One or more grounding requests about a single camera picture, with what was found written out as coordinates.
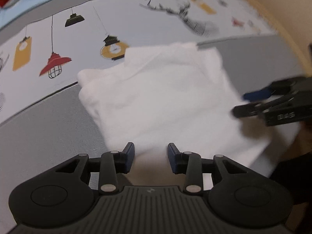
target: white towel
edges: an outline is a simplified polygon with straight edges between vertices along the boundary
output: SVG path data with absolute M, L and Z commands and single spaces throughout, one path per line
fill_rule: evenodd
M 269 143 L 244 136 L 231 109 L 242 104 L 222 67 L 216 48 L 195 43 L 128 48 L 125 61 L 109 69 L 78 74 L 79 98 L 98 125 L 109 150 L 135 144 L 126 177 L 134 185 L 181 185 L 172 173 L 167 145 L 202 158 L 223 154 L 250 166 Z M 211 181 L 204 176 L 205 189 Z

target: white cloth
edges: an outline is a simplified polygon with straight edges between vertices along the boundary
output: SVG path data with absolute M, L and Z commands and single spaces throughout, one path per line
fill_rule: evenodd
M 98 125 L 109 150 L 135 144 L 126 177 L 134 185 L 181 185 L 167 145 L 202 158 L 223 154 L 250 166 L 269 135 L 247 137 L 231 109 L 242 102 L 230 84 L 216 48 L 195 43 L 128 48 L 125 61 L 109 69 L 78 74 L 79 99 Z M 205 188 L 210 178 L 204 176 Z

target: gray table surface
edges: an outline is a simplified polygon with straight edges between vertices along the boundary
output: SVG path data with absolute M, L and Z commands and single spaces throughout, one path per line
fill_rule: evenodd
M 88 0 L 53 0 L 15 20 L 0 31 L 0 44 L 26 24 Z M 231 82 L 240 94 L 273 80 L 302 74 L 298 60 L 279 36 L 217 41 Z M 15 225 L 8 208 L 10 192 L 23 181 L 86 152 L 99 157 L 107 148 L 97 126 L 79 102 L 79 85 L 67 88 L 19 113 L 0 126 L 0 233 Z M 272 143 L 252 165 L 269 175 L 297 131 L 297 124 L 272 129 Z M 96 178 L 91 179 L 95 187 Z

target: beige wall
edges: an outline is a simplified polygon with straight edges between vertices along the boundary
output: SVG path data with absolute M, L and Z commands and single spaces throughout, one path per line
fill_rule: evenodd
M 279 31 L 312 76 L 312 0 L 247 0 Z

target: wooden edge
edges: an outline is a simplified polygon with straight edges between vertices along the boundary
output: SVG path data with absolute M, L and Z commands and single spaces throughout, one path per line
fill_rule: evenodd
M 257 0 L 246 0 L 252 7 L 254 7 L 260 15 L 267 20 L 268 24 L 276 29 L 280 36 L 284 38 L 286 43 L 291 47 L 294 54 L 299 59 L 303 70 L 307 76 L 312 76 L 311 61 L 307 59 L 304 53 L 301 51 L 299 45 L 294 41 L 291 35 L 283 27 L 283 25 Z

